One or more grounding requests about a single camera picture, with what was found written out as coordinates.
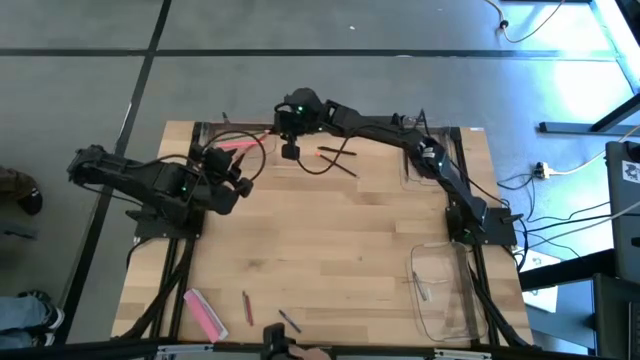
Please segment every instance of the red stick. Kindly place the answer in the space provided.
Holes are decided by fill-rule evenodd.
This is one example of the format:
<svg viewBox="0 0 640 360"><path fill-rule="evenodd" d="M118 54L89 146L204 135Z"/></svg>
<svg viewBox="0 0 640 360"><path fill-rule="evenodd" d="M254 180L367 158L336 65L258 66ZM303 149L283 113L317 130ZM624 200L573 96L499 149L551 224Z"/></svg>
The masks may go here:
<svg viewBox="0 0 640 360"><path fill-rule="evenodd" d="M249 325L253 326L253 314L251 313L251 302L249 301L249 295L244 294L246 300L245 306L247 307L247 315L249 316Z"/></svg>

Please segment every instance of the red pencil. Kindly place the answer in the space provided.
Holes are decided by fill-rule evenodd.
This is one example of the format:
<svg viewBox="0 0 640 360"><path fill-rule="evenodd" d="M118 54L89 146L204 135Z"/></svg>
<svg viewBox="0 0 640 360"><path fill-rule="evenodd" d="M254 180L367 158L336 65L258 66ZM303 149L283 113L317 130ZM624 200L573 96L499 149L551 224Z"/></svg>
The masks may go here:
<svg viewBox="0 0 640 360"><path fill-rule="evenodd" d="M242 292L242 296L244 297L244 310L247 313L247 321L249 321L249 325L253 326L253 314L251 313L251 302L249 301L249 295Z"/></svg>

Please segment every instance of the jeans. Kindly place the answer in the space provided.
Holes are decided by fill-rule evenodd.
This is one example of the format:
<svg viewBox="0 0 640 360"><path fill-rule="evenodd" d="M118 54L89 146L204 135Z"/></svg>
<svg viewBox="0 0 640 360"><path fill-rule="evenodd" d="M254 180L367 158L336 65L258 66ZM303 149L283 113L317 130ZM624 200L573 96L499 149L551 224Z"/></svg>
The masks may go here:
<svg viewBox="0 0 640 360"><path fill-rule="evenodd" d="M33 296L0 296L0 350L31 347L31 335L20 329L41 325L46 312Z"/></svg>

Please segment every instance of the pen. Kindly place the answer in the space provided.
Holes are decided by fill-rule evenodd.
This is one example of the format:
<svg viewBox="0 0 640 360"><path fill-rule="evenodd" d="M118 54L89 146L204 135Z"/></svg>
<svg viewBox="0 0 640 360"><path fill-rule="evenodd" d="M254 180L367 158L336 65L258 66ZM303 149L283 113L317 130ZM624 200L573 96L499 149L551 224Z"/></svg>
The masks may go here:
<svg viewBox="0 0 640 360"><path fill-rule="evenodd" d="M296 323L293 322L293 320L291 320L291 318L289 316L287 316L287 314L284 313L284 311L278 309L278 312L280 313L280 315L282 315L282 317L287 320L287 322L289 323L289 325L293 326L294 329L296 329L296 331L298 333L302 333L302 330L300 330L300 328L298 327L298 325L296 325Z"/></svg>

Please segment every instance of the pencil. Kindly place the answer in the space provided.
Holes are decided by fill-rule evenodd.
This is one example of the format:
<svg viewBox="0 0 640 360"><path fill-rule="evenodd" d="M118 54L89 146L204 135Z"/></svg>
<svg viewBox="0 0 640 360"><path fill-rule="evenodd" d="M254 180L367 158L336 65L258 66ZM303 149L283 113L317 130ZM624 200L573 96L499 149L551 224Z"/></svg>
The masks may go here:
<svg viewBox="0 0 640 360"><path fill-rule="evenodd" d="M319 157L321 157L321 158L323 158L323 159L325 159L325 160L327 160L327 161L328 161L328 162L330 162L330 163L331 163L331 162L333 162L333 160L331 160L331 159L329 159L328 157L326 157L326 156L324 156L324 155L320 154L319 152L318 152L318 153L316 153L316 155L317 155L317 156L319 156ZM358 178L358 174L354 173L353 171L351 171L351 170L347 169L346 167L344 167L344 166L342 166L342 165L340 165L340 164L338 164L338 163L335 163L333 166L338 167L339 169L341 169L342 171L346 172L347 174L349 174L349 175L353 176L354 178Z"/></svg>
<svg viewBox="0 0 640 360"><path fill-rule="evenodd" d="M324 150L324 151L328 151L328 152L335 152L335 153L342 153L342 155L349 155L349 156L356 156L358 154L354 153L353 151L347 151L347 150L337 150L334 148L330 148L328 146L318 146L318 150Z"/></svg>
<svg viewBox="0 0 640 360"><path fill-rule="evenodd" d="M247 317L249 325L253 326L253 314L251 313L251 302L249 301L249 295L242 291L242 301L244 302L244 315Z"/></svg>
<svg viewBox="0 0 640 360"><path fill-rule="evenodd" d="M287 316L287 314L284 313L284 311L278 309L278 312L280 313L280 315L282 315L282 317L287 320L287 322L289 323L289 325L293 326L294 329L296 329L296 331L298 333L302 333L302 330L300 330L300 328L298 327L298 325L296 325L296 323L293 322L293 320L291 320L291 318L289 316Z"/></svg>

